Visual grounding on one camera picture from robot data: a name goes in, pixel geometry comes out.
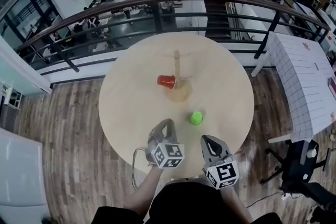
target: wooden tabletop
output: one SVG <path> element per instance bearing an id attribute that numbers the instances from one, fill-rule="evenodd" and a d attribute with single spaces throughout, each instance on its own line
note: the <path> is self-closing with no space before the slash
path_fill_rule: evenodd
<path id="1" fill-rule="evenodd" d="M 159 75 L 174 75 L 174 51 L 181 54 L 181 78 L 192 86 L 190 97 L 170 101 Z M 199 126 L 188 122 L 194 111 L 202 111 Z M 244 142 L 253 119 L 254 96 L 249 78 L 238 60 L 218 43 L 193 34 L 167 33 L 146 38 L 130 47 L 112 65 L 103 82 L 99 115 L 105 136 L 129 164 L 138 147 L 146 147 L 148 135 L 162 120 L 175 122 L 177 140 L 185 146 L 185 160 L 165 171 L 172 178 L 197 176 L 204 160 L 203 134 L 225 141 L 232 153 Z M 135 167 L 148 172 L 140 151 Z"/>

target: red plastic cup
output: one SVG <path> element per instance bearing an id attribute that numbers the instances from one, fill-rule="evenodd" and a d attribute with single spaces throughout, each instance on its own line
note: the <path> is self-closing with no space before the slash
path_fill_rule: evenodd
<path id="1" fill-rule="evenodd" d="M 176 83 L 175 76 L 158 76 L 158 85 L 167 87 L 169 89 L 173 89 Z"/>

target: person's right arm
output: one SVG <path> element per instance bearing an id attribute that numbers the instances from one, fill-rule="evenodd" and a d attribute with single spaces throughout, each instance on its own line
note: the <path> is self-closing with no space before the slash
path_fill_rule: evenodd
<path id="1" fill-rule="evenodd" d="M 228 186 L 219 190 L 223 202 L 240 218 L 242 223 L 250 224 L 253 218 L 247 208 L 236 194 L 233 186 Z"/>

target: black shirt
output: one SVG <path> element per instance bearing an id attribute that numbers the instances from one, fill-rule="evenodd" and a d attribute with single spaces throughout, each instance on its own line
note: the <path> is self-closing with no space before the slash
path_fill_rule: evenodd
<path id="1" fill-rule="evenodd" d="M 200 183 L 172 183 L 165 186 L 154 198 L 149 210 L 149 220 L 153 223 L 234 223 L 240 224 L 238 217 L 223 202 L 221 193 Z M 260 218 L 262 222 L 281 223 L 275 213 Z M 142 224 L 142 218 L 132 210 L 99 207 L 92 224 L 133 223 Z"/>

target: wooden floor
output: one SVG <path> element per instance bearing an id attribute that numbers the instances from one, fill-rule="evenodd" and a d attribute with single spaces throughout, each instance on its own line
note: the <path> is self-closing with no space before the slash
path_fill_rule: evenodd
<path id="1" fill-rule="evenodd" d="M 278 165 L 266 156 L 267 139 L 291 131 L 287 99 L 275 70 L 262 70 L 251 78 L 255 96 L 255 114 L 250 132 L 236 154 L 240 180 L 236 191 L 246 206 L 278 192 L 280 178 L 261 186 L 259 181 Z M 59 223 L 91 223 L 99 206 L 121 206 L 133 192 L 131 166 L 115 153 L 106 140 L 98 115 L 98 97 L 102 80 L 56 86 L 52 95 L 25 98 L 20 112 L 5 108 L 0 126 L 44 145 L 44 180 L 49 209 Z M 329 140 L 330 128 L 318 134 L 319 158 L 327 148 L 336 147 Z M 271 146 L 283 156 L 286 145 Z M 336 193 L 335 154 L 329 176 L 315 171 L 312 181 Z M 137 173 L 137 180 L 144 177 Z M 276 212 L 283 223 L 305 223 L 314 202 L 304 196 L 281 201 L 273 195 L 249 208 L 253 218 Z"/>

